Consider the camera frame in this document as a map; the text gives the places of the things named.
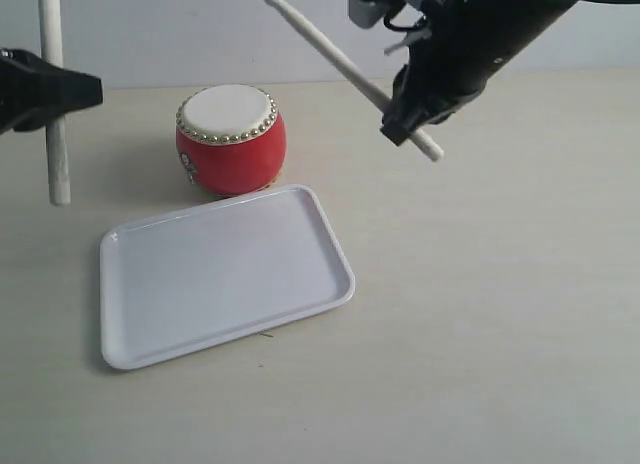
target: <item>drum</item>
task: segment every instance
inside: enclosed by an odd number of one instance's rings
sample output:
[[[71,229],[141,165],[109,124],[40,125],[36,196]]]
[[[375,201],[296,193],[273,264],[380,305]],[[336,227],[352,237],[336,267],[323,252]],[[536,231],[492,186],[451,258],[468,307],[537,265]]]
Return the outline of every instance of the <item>drum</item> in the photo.
[[[176,115],[176,146],[192,183],[221,196],[269,186],[286,154],[274,99],[252,86],[220,85],[187,99]]]

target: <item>tray rim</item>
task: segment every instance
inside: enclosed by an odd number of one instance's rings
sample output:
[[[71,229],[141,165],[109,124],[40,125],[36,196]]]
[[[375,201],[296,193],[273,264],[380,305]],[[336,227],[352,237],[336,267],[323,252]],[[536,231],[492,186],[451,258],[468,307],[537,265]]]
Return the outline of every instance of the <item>tray rim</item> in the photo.
[[[277,316],[274,319],[268,319],[268,320],[256,323],[253,326],[243,327],[241,329],[234,329],[231,332],[226,332],[224,334],[221,334],[211,339],[205,339],[203,341],[199,341],[193,344],[188,344],[185,346],[177,346],[176,348],[173,348],[173,349],[159,351],[157,353],[146,355],[137,359],[121,359],[119,353],[114,352],[114,350],[111,348],[112,346],[110,346],[110,343],[105,337],[107,335],[107,313],[109,312],[109,307],[110,307],[109,304],[107,303],[107,298],[105,296],[106,287],[108,287],[106,285],[107,280],[105,279],[105,269],[106,269],[105,253],[106,253],[107,247],[113,242],[114,236],[116,236],[118,233],[135,231],[144,227],[159,225],[167,221],[180,219],[182,217],[191,217],[194,215],[204,214],[207,212],[211,212],[212,210],[223,209],[225,207],[239,205],[239,204],[247,203],[257,199],[269,197],[272,195],[282,194],[285,192],[303,192],[311,198],[313,206],[318,212],[318,215],[322,220],[322,224],[325,227],[325,230],[329,238],[329,242],[333,246],[333,249],[336,252],[336,255],[339,259],[342,270],[345,272],[348,279],[349,285],[347,287],[346,292],[343,295],[341,295],[338,299],[331,301],[329,303],[325,303],[319,306],[307,307],[300,310],[299,312],[286,314],[284,316]],[[284,324],[289,324],[301,319],[305,319],[307,317],[315,316],[315,315],[330,311],[350,301],[353,295],[355,294],[355,288],[356,288],[355,274],[346,258],[346,255],[344,254],[342,246],[338,241],[338,238],[329,222],[328,216],[324,208],[322,207],[317,194],[311,188],[302,184],[287,184],[284,186],[269,188],[262,191],[250,193],[250,194],[244,194],[241,196],[228,198],[222,201],[201,204],[198,206],[179,209],[176,211],[170,211],[170,212],[159,214],[156,216],[138,219],[135,221],[131,221],[131,222],[120,224],[118,226],[113,227],[112,229],[110,229],[104,234],[100,242],[100,346],[101,346],[102,357],[105,360],[105,362],[109,364],[111,367],[113,367],[114,369],[122,370],[122,371],[131,371],[131,370],[148,367],[154,364],[160,364],[165,361],[170,361],[178,357],[187,356],[194,352],[210,349],[220,344],[232,342],[234,340],[241,339],[243,337],[248,337],[268,329],[274,329]]]

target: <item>drumstick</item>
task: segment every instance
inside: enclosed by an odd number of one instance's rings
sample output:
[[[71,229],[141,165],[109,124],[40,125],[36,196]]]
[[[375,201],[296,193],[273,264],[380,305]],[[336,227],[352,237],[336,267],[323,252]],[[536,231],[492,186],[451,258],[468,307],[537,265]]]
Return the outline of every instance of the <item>drumstick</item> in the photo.
[[[381,112],[385,112],[391,102],[387,94],[370,82],[362,71],[327,36],[317,29],[306,17],[285,0],[264,0],[282,15],[293,29],[311,44],[345,78],[347,78]],[[436,162],[444,156],[444,151],[426,132],[419,129],[410,139],[431,159]]]
[[[62,67],[60,0],[38,0],[38,7],[40,10],[42,58],[55,66]],[[63,206],[71,202],[64,118],[47,125],[45,138],[49,172],[49,201],[55,206]]]

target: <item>white table surface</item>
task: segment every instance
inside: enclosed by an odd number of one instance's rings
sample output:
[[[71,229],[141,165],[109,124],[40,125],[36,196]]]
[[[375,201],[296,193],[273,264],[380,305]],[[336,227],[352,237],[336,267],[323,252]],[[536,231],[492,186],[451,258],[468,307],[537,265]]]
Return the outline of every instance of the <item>white table surface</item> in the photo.
[[[99,354],[99,240],[206,202],[174,149],[190,89],[0,138],[0,462],[640,462],[640,71],[494,81],[432,164],[346,83],[265,86],[357,277],[330,313],[132,373]]]

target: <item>white plastic tray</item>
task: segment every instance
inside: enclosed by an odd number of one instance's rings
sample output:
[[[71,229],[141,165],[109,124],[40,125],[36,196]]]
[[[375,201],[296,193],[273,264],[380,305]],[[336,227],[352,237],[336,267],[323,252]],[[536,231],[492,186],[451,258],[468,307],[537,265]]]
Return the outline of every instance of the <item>white plastic tray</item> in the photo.
[[[102,353],[123,370],[327,311],[355,288],[297,185],[119,226],[100,254]]]

